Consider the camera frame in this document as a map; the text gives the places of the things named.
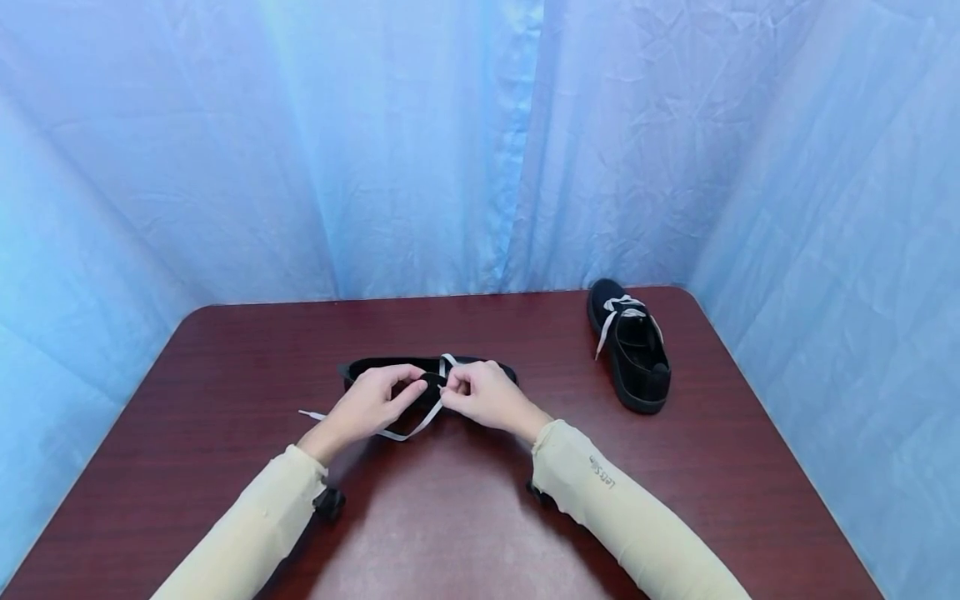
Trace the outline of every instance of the sleeve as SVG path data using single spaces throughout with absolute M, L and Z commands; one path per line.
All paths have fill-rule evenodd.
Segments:
M 294 445 L 253 479 L 153 600 L 251 600 L 313 515 L 326 468 Z
M 650 598 L 749 600 L 707 545 L 578 429 L 549 423 L 533 455 L 534 486 L 587 527 Z

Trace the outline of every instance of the reddish-brown table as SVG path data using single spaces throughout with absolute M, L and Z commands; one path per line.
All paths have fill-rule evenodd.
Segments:
M 547 412 L 672 507 L 754 598 L 878 598 L 697 302 L 634 290 L 673 364 L 663 411 L 613 395 L 586 293 L 213 306 L 160 354 L 4 600 L 148 598 L 267 461 L 342 392 L 335 366 L 442 352 L 513 366 Z M 441 413 L 331 469 L 339 521 L 308 530 L 262 598 L 633 598 L 589 532 L 523 489 L 529 453 Z

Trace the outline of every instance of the white shoelace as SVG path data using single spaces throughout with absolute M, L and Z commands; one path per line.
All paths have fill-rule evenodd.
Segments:
M 440 377 L 446 377 L 447 363 L 450 364 L 450 367 L 456 367 L 457 365 L 460 364 L 457 362 L 457 359 L 454 358 L 452 354 L 441 355 L 440 368 L 439 368 Z M 442 409 L 443 407 L 444 407 L 444 404 L 439 400 L 437 400 L 437 403 L 433 405 L 433 408 L 430 409 L 430 412 L 426 414 L 426 417 L 423 418 L 420 424 L 417 425 L 413 431 L 411 431 L 405 436 L 400 435 L 398 433 L 394 433 L 393 431 L 387 431 L 386 429 L 381 429 L 380 431 L 377 431 L 376 435 L 383 436 L 384 438 L 387 438 L 388 440 L 393 440 L 394 442 L 406 442 L 410 438 L 417 435 L 419 432 L 423 431 L 423 428 L 430 424 L 430 421 L 432 421 L 433 418 L 437 416 L 437 413 L 439 413 L 440 409 Z M 309 411 L 297 411 L 297 412 L 300 413 L 301 415 L 306 415 L 310 419 L 315 419 L 315 420 L 326 419 L 326 415 L 323 413 L 311 413 Z
M 624 294 L 620 298 L 611 298 L 603 303 L 603 307 L 610 311 L 610 314 L 607 315 L 607 320 L 603 322 L 603 329 L 600 330 L 600 343 L 597 344 L 597 351 L 593 355 L 593 360 L 596 360 L 600 357 L 600 350 L 603 349 L 604 342 L 607 341 L 607 332 L 610 331 L 610 325 L 613 323 L 613 317 L 616 317 L 617 310 L 613 306 L 614 304 L 620 304 L 621 306 L 627 306 L 620 311 L 621 317 L 650 317 L 650 321 L 653 322 L 654 327 L 657 329 L 657 334 L 660 336 L 660 340 L 663 340 L 663 336 L 660 333 L 660 328 L 657 326 L 657 322 L 654 321 L 653 316 L 649 313 L 644 312 L 647 308 L 646 304 L 637 300 L 630 294 Z

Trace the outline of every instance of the black shoe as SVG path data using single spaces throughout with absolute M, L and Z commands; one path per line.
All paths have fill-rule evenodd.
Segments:
M 461 365 L 483 361 L 483 358 L 474 358 L 472 356 L 453 356 L 453 359 Z M 516 372 L 502 363 L 500 369 L 510 377 L 510 380 L 517 383 Z M 364 358 L 353 361 L 349 365 L 337 367 L 337 371 L 344 378 L 344 391 L 349 390 L 350 386 L 356 382 L 367 369 L 375 367 L 390 367 L 392 365 L 413 365 L 426 371 L 420 379 L 425 380 L 429 385 L 423 391 L 414 403 L 411 404 L 395 423 L 387 427 L 387 431 L 398 435 L 411 435 L 414 425 L 423 424 L 424 420 L 430 415 L 433 408 L 440 402 L 440 389 L 446 385 L 446 375 L 453 368 L 449 360 L 443 356 L 414 357 L 414 356 L 392 356 L 385 358 Z M 399 394 L 405 386 L 399 385 L 394 388 L 394 397 Z
M 600 337 L 594 358 L 607 349 L 620 402 L 636 413 L 658 413 L 670 390 L 670 363 L 647 307 L 616 281 L 600 279 L 590 287 L 587 316 Z

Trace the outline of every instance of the blue curtain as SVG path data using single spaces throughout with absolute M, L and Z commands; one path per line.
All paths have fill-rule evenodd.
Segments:
M 953 0 L 0 4 L 0 589 L 210 303 L 688 286 L 954 597 Z
M 691 289 L 892 598 L 960 597 L 960 4 L 825 10 Z

